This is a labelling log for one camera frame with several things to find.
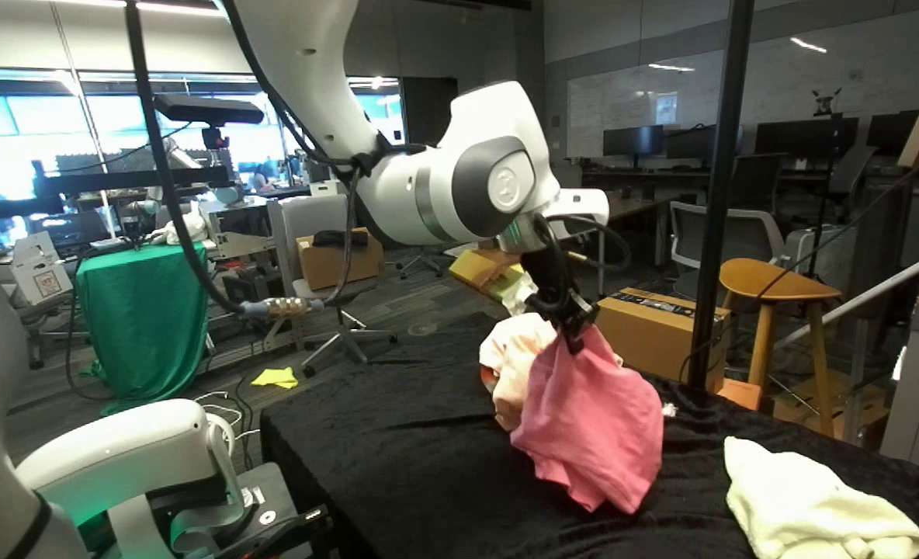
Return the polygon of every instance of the black table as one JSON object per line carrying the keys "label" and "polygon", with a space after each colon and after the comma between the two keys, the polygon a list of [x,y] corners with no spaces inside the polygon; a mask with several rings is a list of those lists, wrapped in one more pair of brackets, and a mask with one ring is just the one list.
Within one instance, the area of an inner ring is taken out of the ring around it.
{"label": "black table", "polygon": [[798,450],[880,493],[919,525],[919,468],[798,425],[692,402],[666,424],[665,468],[639,517],[582,517],[510,448],[466,348],[428,340],[421,365],[375,365],[265,411],[265,454],[298,505],[335,512],[345,555],[750,555],[723,493],[723,436]]}

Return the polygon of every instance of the metal pole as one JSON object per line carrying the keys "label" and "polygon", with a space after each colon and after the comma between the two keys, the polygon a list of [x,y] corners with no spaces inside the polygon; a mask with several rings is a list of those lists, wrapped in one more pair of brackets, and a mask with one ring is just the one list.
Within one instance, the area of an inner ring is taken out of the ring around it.
{"label": "metal pole", "polygon": [[720,87],[720,109],[713,127],[713,161],[712,161],[712,191],[707,191],[707,231],[702,245],[702,274],[697,274],[697,309],[694,309],[694,332],[692,332],[692,357],[686,386],[704,396],[707,383],[707,348],[713,329],[713,294],[717,294],[717,267],[720,267],[720,244],[728,207],[728,177],[740,139],[740,114],[741,114],[741,87],[744,87],[744,60],[748,60],[748,34],[750,34],[753,0],[733,0],[728,8],[728,39],[727,39],[727,66]]}
{"label": "metal pole", "polygon": [[[884,291],[897,290],[900,284],[907,284],[907,281],[912,281],[912,277],[919,277],[919,262],[908,264],[908,267],[902,267],[900,274],[894,274],[894,277],[875,284],[871,290],[853,294],[850,301],[832,309],[829,313],[822,313],[822,323],[829,325],[829,323],[836,323],[836,321],[853,313],[858,309],[869,305],[871,299],[880,299]],[[795,343],[803,340],[807,332],[811,332],[811,325],[801,325],[801,329],[795,329],[795,332],[789,332],[781,343],[775,343],[775,348],[795,345]]]}

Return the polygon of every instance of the computer monitor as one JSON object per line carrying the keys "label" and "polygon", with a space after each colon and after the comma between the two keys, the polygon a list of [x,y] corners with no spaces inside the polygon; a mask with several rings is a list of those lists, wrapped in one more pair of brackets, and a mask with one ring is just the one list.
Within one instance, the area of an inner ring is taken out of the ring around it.
{"label": "computer monitor", "polygon": [[713,127],[666,131],[666,159],[697,161],[707,168],[713,149]]}
{"label": "computer monitor", "polygon": [[763,121],[758,126],[753,154],[778,154],[785,159],[836,161],[858,139],[858,118],[825,121]]}
{"label": "computer monitor", "polygon": [[919,112],[871,114],[867,131],[867,145],[871,145],[875,156],[894,159],[900,156],[917,121],[919,121]]}
{"label": "computer monitor", "polygon": [[601,135],[601,154],[634,159],[634,168],[639,168],[641,159],[652,159],[665,149],[665,136],[666,131],[660,126],[613,127]]}
{"label": "computer monitor", "polygon": [[66,154],[66,156],[56,156],[56,171],[63,177],[102,174],[102,164],[96,154]]}
{"label": "computer monitor", "polygon": [[875,149],[875,156],[900,156],[907,136],[912,135],[919,112],[894,112],[894,114],[871,114],[867,131],[867,145]]}

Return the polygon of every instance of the pink cloth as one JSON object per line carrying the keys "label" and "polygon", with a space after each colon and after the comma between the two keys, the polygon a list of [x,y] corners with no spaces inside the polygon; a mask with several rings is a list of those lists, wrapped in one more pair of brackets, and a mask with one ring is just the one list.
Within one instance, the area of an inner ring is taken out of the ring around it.
{"label": "pink cloth", "polygon": [[581,337],[581,355],[556,340],[534,360],[512,443],[534,461],[538,480],[561,485],[588,512],[605,499],[636,512],[660,468],[660,402],[613,360],[597,325]]}

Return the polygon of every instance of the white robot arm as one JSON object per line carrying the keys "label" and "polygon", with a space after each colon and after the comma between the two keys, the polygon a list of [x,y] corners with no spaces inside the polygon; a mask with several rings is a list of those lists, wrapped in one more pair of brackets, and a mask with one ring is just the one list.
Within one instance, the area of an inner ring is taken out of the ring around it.
{"label": "white robot arm", "polygon": [[495,238],[518,252],[540,286],[538,310],[561,332],[581,329],[593,309],[578,294],[553,238],[556,218],[608,221],[601,191],[561,191],[545,136],[525,91],[493,83],[456,97],[437,145],[386,149],[345,83],[345,39],[356,0],[219,0],[262,87],[294,114],[309,149],[340,177],[368,226],[401,245],[462,245]]}

